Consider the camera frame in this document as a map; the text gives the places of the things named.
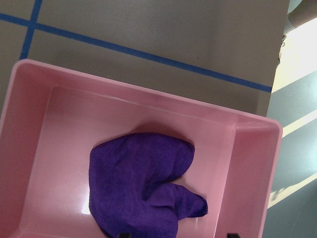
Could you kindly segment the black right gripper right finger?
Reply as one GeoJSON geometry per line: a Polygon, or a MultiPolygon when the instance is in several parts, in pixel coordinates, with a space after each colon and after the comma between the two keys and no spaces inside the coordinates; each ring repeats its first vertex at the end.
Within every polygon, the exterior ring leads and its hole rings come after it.
{"type": "Polygon", "coordinates": [[[227,238],[238,238],[238,234],[237,233],[228,233],[227,238]]]}

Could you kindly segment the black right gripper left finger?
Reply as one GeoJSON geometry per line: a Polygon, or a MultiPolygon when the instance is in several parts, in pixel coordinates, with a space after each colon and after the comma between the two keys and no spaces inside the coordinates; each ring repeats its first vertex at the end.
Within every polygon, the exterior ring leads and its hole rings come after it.
{"type": "Polygon", "coordinates": [[[129,233],[120,233],[119,238],[129,238],[129,233]]]}

